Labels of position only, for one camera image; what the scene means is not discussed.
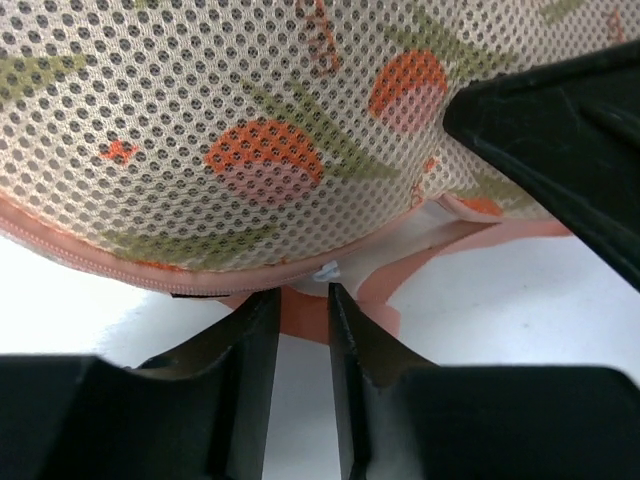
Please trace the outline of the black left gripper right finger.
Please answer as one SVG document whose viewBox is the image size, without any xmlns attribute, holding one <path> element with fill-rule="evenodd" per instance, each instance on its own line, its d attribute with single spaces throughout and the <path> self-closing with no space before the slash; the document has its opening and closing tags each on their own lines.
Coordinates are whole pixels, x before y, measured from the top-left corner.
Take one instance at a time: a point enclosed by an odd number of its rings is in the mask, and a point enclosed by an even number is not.
<svg viewBox="0 0 640 480">
<path fill-rule="evenodd" d="M 345 479 L 635 479 L 639 390 L 591 366 L 444 367 L 328 296 Z"/>
</svg>

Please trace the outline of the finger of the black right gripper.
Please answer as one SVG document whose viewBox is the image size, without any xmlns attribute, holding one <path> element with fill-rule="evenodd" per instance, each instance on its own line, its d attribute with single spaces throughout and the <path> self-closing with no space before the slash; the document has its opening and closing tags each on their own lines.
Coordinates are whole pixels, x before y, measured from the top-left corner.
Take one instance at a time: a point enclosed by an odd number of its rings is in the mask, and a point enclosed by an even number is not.
<svg viewBox="0 0 640 480">
<path fill-rule="evenodd" d="M 443 126 L 639 285 L 638 41 L 475 82 Z"/>
</svg>

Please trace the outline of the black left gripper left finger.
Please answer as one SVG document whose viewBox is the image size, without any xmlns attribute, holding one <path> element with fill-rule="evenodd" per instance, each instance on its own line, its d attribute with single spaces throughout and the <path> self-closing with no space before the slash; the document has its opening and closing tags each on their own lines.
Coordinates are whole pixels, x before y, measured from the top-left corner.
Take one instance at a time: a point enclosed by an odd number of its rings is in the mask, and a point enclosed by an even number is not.
<svg viewBox="0 0 640 480">
<path fill-rule="evenodd" d="M 5 479 L 258 479 L 281 293 L 136 368 L 86 355 L 1 360 Z"/>
</svg>

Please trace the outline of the floral pink mesh laundry bag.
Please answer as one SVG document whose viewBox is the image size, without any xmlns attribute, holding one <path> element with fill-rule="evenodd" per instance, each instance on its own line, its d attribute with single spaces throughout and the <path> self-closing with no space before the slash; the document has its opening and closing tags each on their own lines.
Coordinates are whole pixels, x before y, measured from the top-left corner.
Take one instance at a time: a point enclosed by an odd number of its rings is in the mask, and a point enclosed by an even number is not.
<svg viewBox="0 0 640 480">
<path fill-rule="evenodd" d="M 1 231 L 70 267 L 237 307 L 282 287 L 324 343 L 434 257 L 568 229 L 444 130 L 474 81 L 635 40 L 635 1 L 5 1 Z"/>
</svg>

